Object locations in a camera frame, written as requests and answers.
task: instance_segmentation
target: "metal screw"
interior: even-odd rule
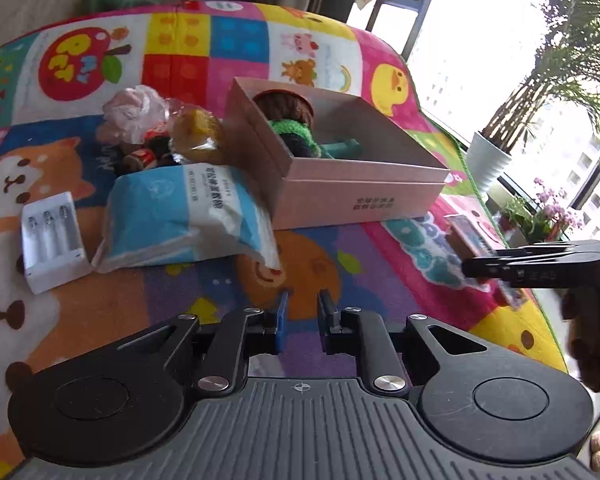
[[[404,379],[395,375],[381,375],[374,381],[376,388],[386,392],[396,392],[406,386]]]
[[[229,387],[229,381],[219,375],[209,375],[198,381],[198,387],[208,392],[221,392]]]

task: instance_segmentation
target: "blue and white package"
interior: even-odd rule
[[[267,211],[244,174],[229,166],[187,164],[120,176],[111,190],[98,272],[247,254],[279,269]]]

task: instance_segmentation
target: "cartoon apple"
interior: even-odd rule
[[[95,92],[105,80],[120,81],[122,63],[116,56],[131,52],[131,45],[109,50],[109,44],[127,32],[120,28],[109,34],[103,28],[85,27],[55,40],[38,69],[42,91],[56,101],[75,101]]]

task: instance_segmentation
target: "open cardboard box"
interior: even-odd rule
[[[294,157],[252,98],[284,89],[314,108],[318,144],[356,139],[360,160]],[[234,78],[224,114],[230,164],[259,184],[274,229],[423,216],[448,169],[364,99],[262,79]]]

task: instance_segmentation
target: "children's play mat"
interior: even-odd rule
[[[112,149],[94,138],[102,104],[142,83],[222,117],[234,76],[362,96],[450,168],[442,195],[424,218],[276,232],[282,270],[237,256],[93,273],[34,296],[23,277],[24,204],[71,191],[90,255],[99,243],[114,182]],[[422,312],[564,370],[535,303],[522,295],[507,304],[493,283],[463,277],[445,240],[444,215],[456,212],[502,246],[455,142],[424,118],[404,62],[369,32],[285,7],[192,1],[61,23],[1,47],[0,477],[22,459],[7,404],[32,372],[181,312],[208,323],[267,306],[283,287],[292,291],[286,351],[255,358],[253,374],[354,374],[351,358],[320,350],[322,288],[340,307],[388,320]]]

